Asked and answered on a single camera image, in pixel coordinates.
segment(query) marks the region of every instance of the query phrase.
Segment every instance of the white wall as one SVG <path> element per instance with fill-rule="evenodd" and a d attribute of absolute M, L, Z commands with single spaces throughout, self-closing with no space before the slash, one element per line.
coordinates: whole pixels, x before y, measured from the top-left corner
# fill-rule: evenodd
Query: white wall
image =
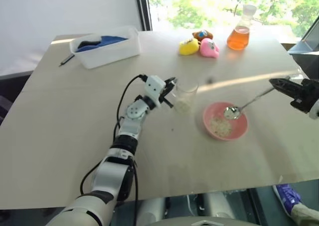
<path fill-rule="evenodd" d="M 33 70 L 56 35 L 128 24 L 136 0 L 0 0 L 0 75 Z"/>

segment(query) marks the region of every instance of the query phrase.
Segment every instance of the toy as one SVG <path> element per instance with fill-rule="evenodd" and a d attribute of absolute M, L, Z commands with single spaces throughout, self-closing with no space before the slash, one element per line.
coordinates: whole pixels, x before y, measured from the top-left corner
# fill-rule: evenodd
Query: toy
<path fill-rule="evenodd" d="M 179 53 L 181 55 L 190 55 L 199 50 L 199 42 L 196 38 L 191 38 L 179 43 Z"/>
<path fill-rule="evenodd" d="M 196 38 L 199 41 L 202 41 L 205 38 L 213 39 L 213 34 L 206 31 L 206 30 L 201 30 L 198 32 L 193 33 L 194 38 Z"/>
<path fill-rule="evenodd" d="M 212 39 L 205 38 L 200 44 L 200 53 L 205 57 L 219 57 L 219 47 L 214 43 Z"/>

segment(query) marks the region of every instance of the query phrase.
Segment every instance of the purple shoe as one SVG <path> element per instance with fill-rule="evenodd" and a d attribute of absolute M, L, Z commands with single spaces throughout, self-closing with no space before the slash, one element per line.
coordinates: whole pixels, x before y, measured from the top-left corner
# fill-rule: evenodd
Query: purple shoe
<path fill-rule="evenodd" d="M 300 195 L 288 184 L 273 185 L 273 189 L 286 214 L 291 217 L 293 207 L 301 203 Z"/>

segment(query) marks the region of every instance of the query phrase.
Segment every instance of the metal spoon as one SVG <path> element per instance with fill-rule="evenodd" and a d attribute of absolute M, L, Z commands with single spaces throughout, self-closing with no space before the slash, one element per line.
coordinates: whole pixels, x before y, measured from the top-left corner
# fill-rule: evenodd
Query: metal spoon
<path fill-rule="evenodd" d="M 255 102 L 256 100 L 260 99 L 260 97 L 268 94 L 269 92 L 273 91 L 274 90 L 274 87 L 271 87 L 267 90 L 265 90 L 263 93 L 257 95 L 254 99 L 252 99 L 251 101 L 249 101 L 246 105 L 242 106 L 242 107 L 238 107 L 238 106 L 232 106 L 232 107 L 227 107 L 225 110 L 224 110 L 224 116 L 226 119 L 228 120 L 237 120 L 243 109 L 247 106 L 247 105 L 250 105 L 251 103 Z"/>

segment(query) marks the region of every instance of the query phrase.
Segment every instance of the pen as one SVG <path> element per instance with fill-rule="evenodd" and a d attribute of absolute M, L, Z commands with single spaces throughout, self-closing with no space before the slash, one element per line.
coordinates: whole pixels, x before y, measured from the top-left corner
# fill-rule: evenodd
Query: pen
<path fill-rule="evenodd" d="M 69 55 L 67 58 L 64 59 L 64 61 L 62 61 L 62 62 L 60 63 L 59 67 L 62 66 L 62 65 L 64 65 L 64 64 L 66 64 L 66 63 L 67 63 L 70 59 L 72 59 L 73 57 L 74 57 L 74 54 Z"/>

